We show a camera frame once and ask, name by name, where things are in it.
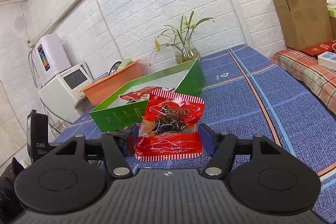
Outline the pale green plastic item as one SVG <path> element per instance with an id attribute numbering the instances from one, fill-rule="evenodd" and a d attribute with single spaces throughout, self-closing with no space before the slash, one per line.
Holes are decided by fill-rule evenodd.
<path id="1" fill-rule="evenodd" d="M 127 58 L 124 61 L 121 62 L 121 64 L 119 65 L 119 67 L 117 68 L 117 71 L 120 71 L 122 69 L 124 69 L 125 67 L 127 67 L 129 64 L 131 64 L 133 62 L 133 60 L 131 58 Z"/>

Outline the orange plastic basin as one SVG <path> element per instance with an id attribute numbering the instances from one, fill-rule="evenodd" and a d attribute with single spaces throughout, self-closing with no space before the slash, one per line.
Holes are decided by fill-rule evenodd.
<path id="1" fill-rule="evenodd" d="M 82 88 L 81 92 L 85 94 L 92 105 L 97 106 L 124 84 L 141 76 L 141 63 L 140 59 L 138 59 L 119 71 Z"/>

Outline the red striped snack packet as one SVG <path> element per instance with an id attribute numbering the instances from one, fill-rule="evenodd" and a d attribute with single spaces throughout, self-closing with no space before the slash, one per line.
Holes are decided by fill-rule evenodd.
<path id="1" fill-rule="evenodd" d="M 197 123 L 204 108 L 200 97 L 154 89 L 139 126 L 135 158 L 165 161 L 200 156 L 203 147 Z"/>

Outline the red booklet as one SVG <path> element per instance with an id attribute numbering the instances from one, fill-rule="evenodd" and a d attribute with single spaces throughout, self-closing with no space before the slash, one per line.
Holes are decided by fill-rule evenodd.
<path id="1" fill-rule="evenodd" d="M 335 44 L 335 40 L 332 40 L 331 42 L 319 43 L 315 46 L 301 49 L 301 51 L 310 56 L 318 56 L 325 52 L 333 52 L 335 50 L 333 48 L 334 44 Z"/>

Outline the white countertop appliance with screen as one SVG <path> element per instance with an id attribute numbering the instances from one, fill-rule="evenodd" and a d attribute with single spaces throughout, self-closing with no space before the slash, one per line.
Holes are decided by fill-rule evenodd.
<path id="1" fill-rule="evenodd" d="M 63 71 L 38 91 L 39 97 L 55 119 L 73 123 L 92 105 L 83 89 L 92 79 L 79 64 Z"/>

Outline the glass vase with plant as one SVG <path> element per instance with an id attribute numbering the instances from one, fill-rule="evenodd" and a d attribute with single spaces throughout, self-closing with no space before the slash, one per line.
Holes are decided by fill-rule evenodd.
<path id="1" fill-rule="evenodd" d="M 191 60 L 200 60 L 201 55 L 193 45 L 192 37 L 195 30 L 206 22 L 215 22 L 213 17 L 205 17 L 193 22 L 195 11 L 193 10 L 187 17 L 181 16 L 179 26 L 174 27 L 171 24 L 165 24 L 165 29 L 154 38 L 154 49 L 151 52 L 149 65 L 156 63 L 159 53 L 167 48 L 174 50 L 174 57 L 177 64 L 185 63 Z"/>

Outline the white blue small box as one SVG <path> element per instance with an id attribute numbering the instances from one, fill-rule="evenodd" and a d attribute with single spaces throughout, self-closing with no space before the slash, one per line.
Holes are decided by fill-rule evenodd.
<path id="1" fill-rule="evenodd" d="M 336 54 L 333 52 L 324 52 L 318 55 L 318 65 L 336 71 Z"/>

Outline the metal bowl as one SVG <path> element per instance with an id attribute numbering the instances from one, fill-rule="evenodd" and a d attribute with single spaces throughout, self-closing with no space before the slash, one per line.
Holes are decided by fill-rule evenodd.
<path id="1" fill-rule="evenodd" d="M 119 67 L 120 67 L 121 64 L 122 64 L 121 61 L 117 61 L 117 62 L 115 62 L 115 63 L 111 66 L 108 75 L 111 75 L 111 74 L 114 74 L 115 72 L 117 72 L 117 70 L 119 69 Z"/>

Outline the green cardboard box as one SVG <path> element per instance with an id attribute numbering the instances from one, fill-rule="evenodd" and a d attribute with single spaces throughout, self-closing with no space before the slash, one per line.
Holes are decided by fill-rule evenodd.
<path id="1" fill-rule="evenodd" d="M 204 83 L 199 61 L 191 60 L 127 82 L 90 111 L 90 115 L 102 132 L 121 130 L 142 121 L 155 89 L 199 96 Z"/>

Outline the brown cardboard box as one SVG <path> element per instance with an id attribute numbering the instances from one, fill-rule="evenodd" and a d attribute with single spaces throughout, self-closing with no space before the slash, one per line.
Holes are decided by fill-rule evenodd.
<path id="1" fill-rule="evenodd" d="M 273 0 L 285 45 L 302 50 L 333 40 L 326 0 Z"/>

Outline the plaid cloth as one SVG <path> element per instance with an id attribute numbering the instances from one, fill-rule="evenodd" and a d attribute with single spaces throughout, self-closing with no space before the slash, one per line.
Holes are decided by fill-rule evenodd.
<path id="1" fill-rule="evenodd" d="M 275 53 L 270 60 L 303 82 L 323 104 L 335 113 L 335 71 L 318 64 L 318 59 L 293 49 Z"/>

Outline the white wall water purifier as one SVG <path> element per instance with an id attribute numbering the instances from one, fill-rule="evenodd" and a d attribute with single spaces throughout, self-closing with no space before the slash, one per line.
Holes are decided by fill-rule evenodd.
<path id="1" fill-rule="evenodd" d="M 49 34 L 40 38 L 33 49 L 33 64 L 42 85 L 71 67 L 58 34 Z"/>

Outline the dark red meat snack packet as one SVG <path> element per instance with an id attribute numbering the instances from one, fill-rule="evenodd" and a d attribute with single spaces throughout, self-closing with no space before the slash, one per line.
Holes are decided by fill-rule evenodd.
<path id="1" fill-rule="evenodd" d="M 119 95 L 119 98 L 121 100 L 126 101 L 126 103 L 133 103 L 133 102 L 141 102 L 141 101 L 147 101 L 152 93 L 152 91 L 159 89 L 164 91 L 172 92 L 175 90 L 175 88 L 164 88 L 164 87 L 158 87 L 158 86 L 147 86 L 141 89 L 138 89 L 137 91 L 128 92 L 125 94 Z"/>

